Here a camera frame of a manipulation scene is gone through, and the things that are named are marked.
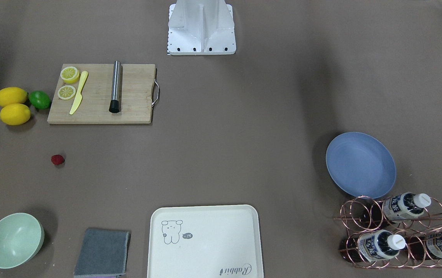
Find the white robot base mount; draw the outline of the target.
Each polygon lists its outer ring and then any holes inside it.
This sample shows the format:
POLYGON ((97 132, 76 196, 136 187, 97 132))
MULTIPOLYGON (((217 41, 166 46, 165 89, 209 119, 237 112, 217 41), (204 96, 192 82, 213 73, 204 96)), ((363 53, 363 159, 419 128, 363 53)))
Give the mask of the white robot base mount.
POLYGON ((224 0, 178 0, 168 11, 169 55, 236 53, 233 7, 224 0))

